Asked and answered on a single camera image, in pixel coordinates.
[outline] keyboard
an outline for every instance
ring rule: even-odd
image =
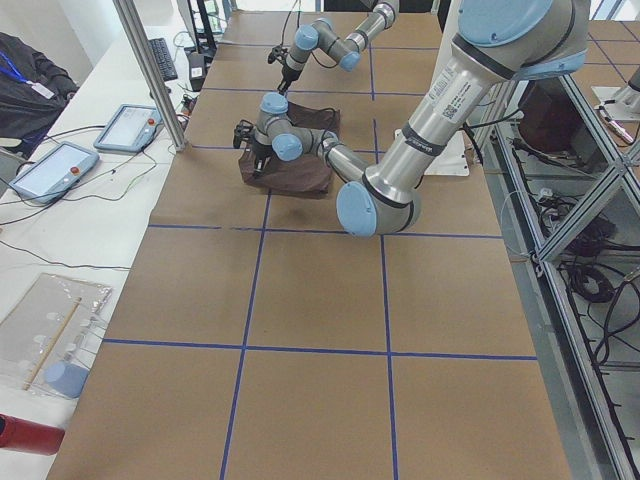
[[[169,47],[167,47],[167,41],[164,38],[152,38],[149,40],[149,46],[151,47],[153,56],[160,68],[162,80],[167,82],[178,78],[178,73],[176,72],[176,67],[173,64],[171,53],[169,53]]]

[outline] white tablet with blue border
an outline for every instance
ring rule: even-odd
[[[161,123],[155,107],[121,105],[93,146],[101,152],[139,153],[151,143]]]
[[[92,150],[61,142],[9,185],[25,200],[49,203],[67,193],[99,158]]]

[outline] robotic arm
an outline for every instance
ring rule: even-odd
[[[283,160],[302,151],[323,158],[346,182],[337,213],[349,233],[402,231],[420,215],[416,186],[425,169],[493,85],[564,75],[582,66],[588,16],[588,0],[463,0],[451,60],[377,165],[368,165],[334,135],[287,125],[286,99],[275,93],[267,96],[280,99],[278,113],[263,102],[252,148],[269,146]],[[283,147],[284,138],[295,146]]]
[[[360,53],[380,32],[391,28],[399,12],[399,0],[380,1],[373,12],[353,33],[342,40],[333,31],[329,19],[320,18],[311,25],[301,25],[288,50],[282,45],[273,47],[268,63],[282,64],[282,82],[278,93],[284,95],[291,84],[300,78],[307,60],[315,49],[325,52],[342,69],[350,72],[360,62]]]

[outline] blue cup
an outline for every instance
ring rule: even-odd
[[[78,398],[84,388],[89,370],[69,362],[56,362],[44,371],[44,380],[58,392]]]

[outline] red cylinder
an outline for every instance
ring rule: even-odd
[[[60,448],[64,430],[0,413],[0,448],[53,455]]]

